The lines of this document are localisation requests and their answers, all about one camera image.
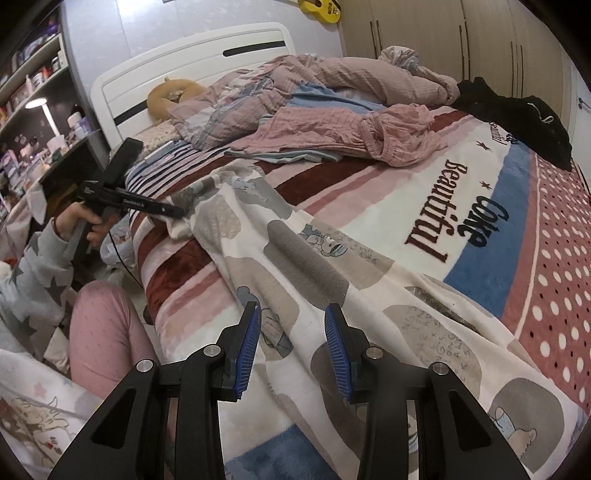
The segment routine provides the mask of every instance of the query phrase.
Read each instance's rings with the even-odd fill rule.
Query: cable
[[[123,265],[123,268],[127,270],[127,273],[129,275],[131,275],[131,278],[133,278],[135,280],[135,282],[139,285],[139,287],[143,290],[144,289],[144,286],[139,282],[139,280],[137,278],[135,278],[135,275],[133,275],[133,273],[131,273],[129,271],[129,268],[127,268],[127,265],[125,265],[125,262],[121,258],[121,255],[119,255],[119,250],[117,250],[117,245],[115,245],[115,240],[113,239],[113,235],[111,234],[110,231],[109,231],[109,237],[111,239],[111,242],[113,243],[113,247],[115,247],[115,253],[117,254],[117,258],[119,258],[119,261]]]

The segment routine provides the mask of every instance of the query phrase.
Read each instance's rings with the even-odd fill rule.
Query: hand
[[[109,230],[111,230],[111,227],[119,220],[119,215],[114,213],[103,223],[103,220],[87,206],[78,202],[72,203],[56,218],[54,225],[57,236],[67,242],[80,219],[93,224],[92,231],[88,233],[86,239],[93,247],[98,247]]]

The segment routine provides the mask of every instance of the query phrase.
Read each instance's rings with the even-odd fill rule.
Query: wardrobe
[[[536,95],[568,121],[570,69],[550,30],[519,0],[340,0],[348,56],[386,47],[417,51],[421,64],[461,80],[483,77],[498,94]]]

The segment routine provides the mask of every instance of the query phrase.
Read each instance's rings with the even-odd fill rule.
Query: pink pants
[[[99,281],[84,286],[70,326],[72,380],[106,398],[144,358],[158,363],[154,347],[123,289]]]

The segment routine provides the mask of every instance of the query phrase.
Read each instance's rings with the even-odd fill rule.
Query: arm
[[[70,205],[41,233],[35,233],[10,277],[0,282],[0,314],[12,334],[42,355],[66,307],[63,293],[70,287],[73,268],[64,259],[67,240],[79,219],[93,223],[89,242],[96,246],[116,222],[101,218],[80,203]]]

